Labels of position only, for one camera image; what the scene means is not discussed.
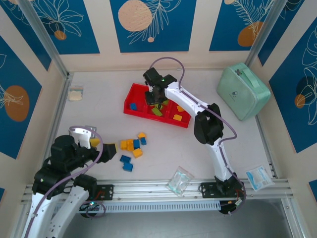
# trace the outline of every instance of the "red tray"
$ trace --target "red tray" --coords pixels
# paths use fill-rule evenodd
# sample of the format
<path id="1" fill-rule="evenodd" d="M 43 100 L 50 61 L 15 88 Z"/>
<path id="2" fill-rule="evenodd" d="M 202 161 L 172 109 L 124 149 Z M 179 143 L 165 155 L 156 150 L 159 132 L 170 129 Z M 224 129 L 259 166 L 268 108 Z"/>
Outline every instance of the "red tray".
<path id="1" fill-rule="evenodd" d="M 156 116 L 152 112 L 152 108 L 154 106 L 148 106 L 145 101 L 145 92 L 149 90 L 148 86 L 140 85 L 140 84 L 132 84 L 131 89 L 128 93 L 128 96 L 126 97 L 124 101 L 124 109 L 123 113 L 141 117 L 141 118 L 147 118 L 151 120 L 158 120 L 164 123 L 168 123 L 171 125 L 177 125 L 184 128 L 188 127 L 189 121 L 190 121 L 190 115 L 187 112 L 179 112 L 177 110 L 177 104 L 173 101 L 169 100 L 168 105 L 163 105 L 163 108 L 160 110 L 163 114 L 161 117 Z M 137 110 L 131 110 L 130 109 L 130 103 L 135 103 L 137 106 Z M 175 114 L 178 114 L 182 116 L 182 121 L 174 120 L 173 117 Z"/>

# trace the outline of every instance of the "small packet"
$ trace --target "small packet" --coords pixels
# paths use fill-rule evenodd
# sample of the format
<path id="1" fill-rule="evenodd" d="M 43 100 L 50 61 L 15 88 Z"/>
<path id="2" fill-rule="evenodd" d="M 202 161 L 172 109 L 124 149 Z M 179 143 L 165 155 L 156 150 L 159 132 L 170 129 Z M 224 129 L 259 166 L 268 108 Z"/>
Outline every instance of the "small packet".
<path id="1" fill-rule="evenodd" d="M 68 91 L 68 100 L 80 101 L 83 99 L 84 88 L 81 86 L 72 86 Z"/>
<path id="2" fill-rule="evenodd" d="M 259 191 L 260 189 L 263 189 L 265 187 L 275 184 L 272 181 L 272 179 L 268 176 L 263 165 L 253 170 L 247 171 L 246 174 L 248 176 L 248 180 L 252 188 L 254 189 L 254 191 Z"/>
<path id="3" fill-rule="evenodd" d="M 177 196 L 182 196 L 190 180 L 194 178 L 188 171 L 178 167 L 176 173 L 167 184 L 167 188 Z"/>

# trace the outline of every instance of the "blue block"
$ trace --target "blue block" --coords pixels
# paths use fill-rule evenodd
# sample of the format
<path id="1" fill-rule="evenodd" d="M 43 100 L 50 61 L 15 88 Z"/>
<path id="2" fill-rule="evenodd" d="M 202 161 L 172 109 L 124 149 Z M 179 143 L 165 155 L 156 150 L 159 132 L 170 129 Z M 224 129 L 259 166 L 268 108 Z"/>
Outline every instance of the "blue block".
<path id="1" fill-rule="evenodd" d="M 138 149 L 138 148 L 140 148 L 140 142 L 139 142 L 139 140 L 133 140 L 133 147 L 134 147 L 135 150 Z"/>
<path id="2" fill-rule="evenodd" d="M 130 103 L 130 109 L 136 111 L 137 105 L 135 103 Z"/>
<path id="3" fill-rule="evenodd" d="M 122 155 L 120 161 L 123 163 L 129 163 L 131 161 L 131 157 Z"/>
<path id="4" fill-rule="evenodd" d="M 124 163 L 124 165 L 123 165 L 123 170 L 124 171 L 132 172 L 132 169 L 133 169 L 133 164 Z"/>
<path id="5" fill-rule="evenodd" d="M 140 139 L 140 141 L 141 141 L 141 145 L 146 145 L 147 144 L 147 141 L 146 141 L 145 137 L 142 137 Z"/>

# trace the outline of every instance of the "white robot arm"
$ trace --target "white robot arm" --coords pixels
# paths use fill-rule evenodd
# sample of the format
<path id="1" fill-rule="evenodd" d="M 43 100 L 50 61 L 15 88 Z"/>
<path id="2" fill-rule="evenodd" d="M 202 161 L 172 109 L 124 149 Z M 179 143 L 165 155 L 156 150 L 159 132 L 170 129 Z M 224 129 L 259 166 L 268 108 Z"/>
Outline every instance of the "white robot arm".
<path id="1" fill-rule="evenodd" d="M 165 100 L 170 99 L 181 106 L 195 120 L 194 135 L 200 143 L 206 145 L 211 155 L 216 180 L 214 184 L 206 184 L 208 187 L 205 189 L 209 189 L 209 195 L 212 195 L 205 198 L 237 196 L 236 191 L 244 190 L 244 185 L 230 166 L 221 142 L 223 122 L 218 105 L 208 105 L 202 102 L 186 89 L 180 87 L 173 76 L 162 77 L 153 67 L 147 70 L 143 77 L 146 80 L 145 84 L 149 87 L 149 92 L 145 93 L 148 105 L 162 104 Z M 224 214 L 232 212 L 237 206 L 233 203 L 231 207 L 226 206 L 220 212 Z"/>
<path id="2" fill-rule="evenodd" d="M 69 180 L 57 186 L 47 197 L 45 197 L 45 194 L 55 187 L 55 184 L 57 185 L 57 183 L 69 177 L 70 172 L 78 167 L 84 167 L 89 160 L 96 160 L 100 154 L 96 148 L 90 145 L 90 131 L 77 128 L 74 130 L 74 134 L 79 136 L 78 145 L 71 135 L 58 137 L 51 146 L 52 156 L 48 158 L 50 164 L 44 163 L 35 174 L 31 209 L 22 238 L 63 237 L 66 228 L 82 204 L 89 197 L 96 196 L 97 180 L 94 177 L 80 174 L 75 178 L 67 200 L 52 219 L 56 204 L 59 202 Z M 115 144 L 103 144 L 103 151 L 97 163 L 106 163 L 115 154 Z"/>
<path id="3" fill-rule="evenodd" d="M 201 100 L 197 99 L 195 96 L 193 96 L 191 93 L 189 93 L 186 89 L 181 87 L 179 89 L 177 82 L 172 82 L 168 85 L 167 88 L 165 88 L 165 96 L 180 105 L 185 111 L 187 111 L 190 116 L 195 119 L 198 112 L 203 112 L 205 109 L 197 105 L 193 100 L 188 98 L 184 93 L 187 95 L 190 95 L 190 97 L 194 98 L 197 102 L 199 102 L 199 105 L 203 105 L 205 107 L 208 107 L 208 104 L 205 102 L 202 102 Z M 227 161 L 228 166 L 225 165 L 224 160 L 221 156 L 219 146 L 223 146 L 222 144 L 219 144 L 219 141 L 221 138 L 217 139 L 213 145 L 206 144 L 206 147 L 211 155 L 211 158 L 213 160 L 213 166 L 214 166 L 214 172 L 215 176 L 221 180 L 225 181 L 228 180 L 232 175 L 229 172 L 228 168 L 233 172 L 232 167 L 230 166 L 230 163 L 228 161 L 227 155 L 225 153 L 225 150 L 223 150 L 225 154 L 225 159 Z"/>

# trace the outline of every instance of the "mint green case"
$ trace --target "mint green case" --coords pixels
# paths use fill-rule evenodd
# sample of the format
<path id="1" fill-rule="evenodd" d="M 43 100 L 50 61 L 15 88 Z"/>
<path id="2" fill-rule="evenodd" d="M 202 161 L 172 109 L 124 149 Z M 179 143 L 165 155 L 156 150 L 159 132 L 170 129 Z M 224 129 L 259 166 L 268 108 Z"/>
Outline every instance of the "mint green case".
<path id="1" fill-rule="evenodd" d="M 271 96 L 269 89 L 244 63 L 224 69 L 217 93 L 240 120 L 258 114 Z"/>

